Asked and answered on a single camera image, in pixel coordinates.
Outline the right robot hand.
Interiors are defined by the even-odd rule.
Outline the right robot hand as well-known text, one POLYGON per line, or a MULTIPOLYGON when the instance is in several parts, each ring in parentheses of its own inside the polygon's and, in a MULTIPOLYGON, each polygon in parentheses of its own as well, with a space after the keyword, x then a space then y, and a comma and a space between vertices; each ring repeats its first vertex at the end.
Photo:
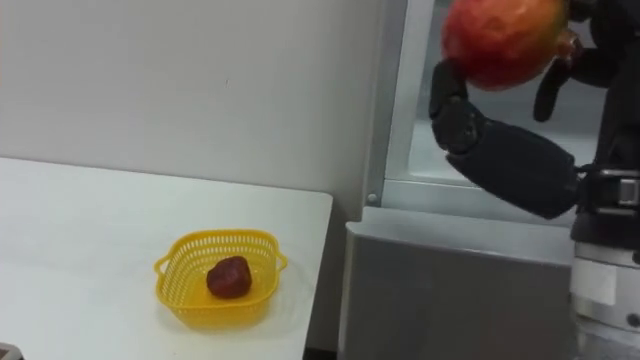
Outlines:
POLYGON ((639 4, 456 1, 441 35, 429 116, 460 174, 545 219, 574 211, 578 243, 639 246, 639 4), (580 166, 551 140, 483 115, 469 87, 503 91, 540 79, 533 116, 551 117, 569 80, 606 92, 596 153, 580 166))

